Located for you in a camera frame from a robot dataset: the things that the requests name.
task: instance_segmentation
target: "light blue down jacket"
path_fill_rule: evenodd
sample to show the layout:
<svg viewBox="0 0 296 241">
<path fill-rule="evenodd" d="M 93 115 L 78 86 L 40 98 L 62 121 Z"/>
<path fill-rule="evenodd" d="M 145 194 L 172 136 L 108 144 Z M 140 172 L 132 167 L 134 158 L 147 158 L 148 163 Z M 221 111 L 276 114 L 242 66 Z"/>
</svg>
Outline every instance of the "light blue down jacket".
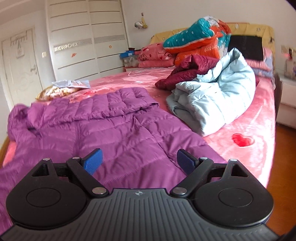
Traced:
<svg viewBox="0 0 296 241">
<path fill-rule="evenodd" d="M 241 116 L 250 106 L 255 88 L 252 68 L 234 48 L 207 74 L 176 84 L 166 100 L 193 131 L 207 136 Z"/>
</svg>

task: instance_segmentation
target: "yellow headboard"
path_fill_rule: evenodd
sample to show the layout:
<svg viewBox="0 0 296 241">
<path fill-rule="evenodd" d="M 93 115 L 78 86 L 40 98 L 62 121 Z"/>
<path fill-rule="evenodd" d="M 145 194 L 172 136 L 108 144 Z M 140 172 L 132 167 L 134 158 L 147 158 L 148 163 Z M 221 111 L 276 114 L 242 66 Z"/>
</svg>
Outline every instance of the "yellow headboard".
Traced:
<svg viewBox="0 0 296 241">
<path fill-rule="evenodd" d="M 271 49 L 273 56 L 273 65 L 275 66 L 275 42 L 274 30 L 272 27 L 263 24 L 250 24 L 250 23 L 227 23 L 233 35 L 257 35 L 262 37 L 262 46 Z M 160 43 L 174 34 L 186 28 L 175 29 L 155 34 L 150 41 L 150 44 Z"/>
</svg>

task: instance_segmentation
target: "white door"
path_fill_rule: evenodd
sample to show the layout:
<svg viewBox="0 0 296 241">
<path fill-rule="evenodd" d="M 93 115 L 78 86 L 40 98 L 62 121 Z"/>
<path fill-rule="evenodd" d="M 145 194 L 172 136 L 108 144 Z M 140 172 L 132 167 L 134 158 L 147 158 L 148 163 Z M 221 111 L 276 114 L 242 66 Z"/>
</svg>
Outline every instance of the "white door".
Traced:
<svg viewBox="0 0 296 241">
<path fill-rule="evenodd" d="M 2 42 L 7 82 L 14 104 L 31 105 L 42 91 L 33 45 L 33 29 Z"/>
</svg>

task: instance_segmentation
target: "pink bedspread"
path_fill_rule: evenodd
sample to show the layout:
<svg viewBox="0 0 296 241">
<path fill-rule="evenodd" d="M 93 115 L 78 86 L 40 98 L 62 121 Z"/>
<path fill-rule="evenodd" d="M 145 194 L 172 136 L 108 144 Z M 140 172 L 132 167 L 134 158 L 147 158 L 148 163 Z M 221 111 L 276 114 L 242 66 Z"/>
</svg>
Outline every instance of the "pink bedspread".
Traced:
<svg viewBox="0 0 296 241">
<path fill-rule="evenodd" d="M 124 87 L 143 87 L 160 103 L 162 109 L 168 111 L 165 99 L 171 92 L 157 89 L 155 83 L 166 78 L 173 69 L 146 69 L 107 76 L 92 81 L 91 89 L 76 92 L 66 98 L 75 102 Z M 270 79 L 256 77 L 256 82 L 255 97 L 247 111 L 204 139 L 224 159 L 240 160 L 266 187 L 275 144 L 274 91 Z M 15 148 L 15 143 L 11 142 L 4 165 L 11 161 Z"/>
</svg>

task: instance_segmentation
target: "red heart pattern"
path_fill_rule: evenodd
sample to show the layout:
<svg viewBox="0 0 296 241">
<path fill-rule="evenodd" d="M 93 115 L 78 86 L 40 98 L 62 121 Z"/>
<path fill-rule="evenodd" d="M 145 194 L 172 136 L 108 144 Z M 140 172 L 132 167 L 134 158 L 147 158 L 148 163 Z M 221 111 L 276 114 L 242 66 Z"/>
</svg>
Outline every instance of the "red heart pattern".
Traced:
<svg viewBox="0 0 296 241">
<path fill-rule="evenodd" d="M 250 146 L 255 142 L 252 137 L 244 136 L 244 135 L 242 135 L 240 133 L 234 133 L 232 135 L 232 140 L 239 147 Z"/>
</svg>

